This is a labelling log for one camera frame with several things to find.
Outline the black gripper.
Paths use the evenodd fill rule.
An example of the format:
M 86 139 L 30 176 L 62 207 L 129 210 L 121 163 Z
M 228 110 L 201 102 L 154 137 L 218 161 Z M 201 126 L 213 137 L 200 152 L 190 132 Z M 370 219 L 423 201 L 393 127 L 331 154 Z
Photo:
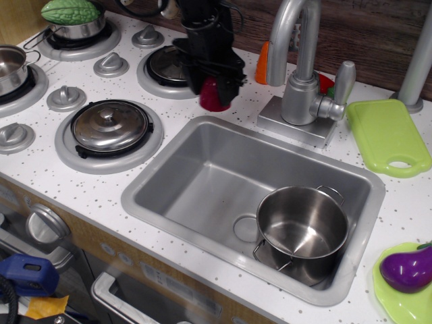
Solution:
M 244 62 L 232 49 L 233 42 L 233 32 L 221 26 L 188 29 L 186 38 L 173 41 L 190 90 L 199 95 L 207 77 L 216 77 L 222 107 L 238 96 L 238 83 L 245 78 Z

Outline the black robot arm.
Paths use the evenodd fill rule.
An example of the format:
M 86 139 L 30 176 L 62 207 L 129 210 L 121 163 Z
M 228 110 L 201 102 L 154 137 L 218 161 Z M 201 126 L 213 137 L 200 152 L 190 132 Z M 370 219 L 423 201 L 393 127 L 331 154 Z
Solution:
M 225 111 L 246 77 L 245 63 L 232 48 L 243 15 L 229 1 L 180 1 L 179 6 L 187 37 L 173 45 L 187 84 L 203 109 Z

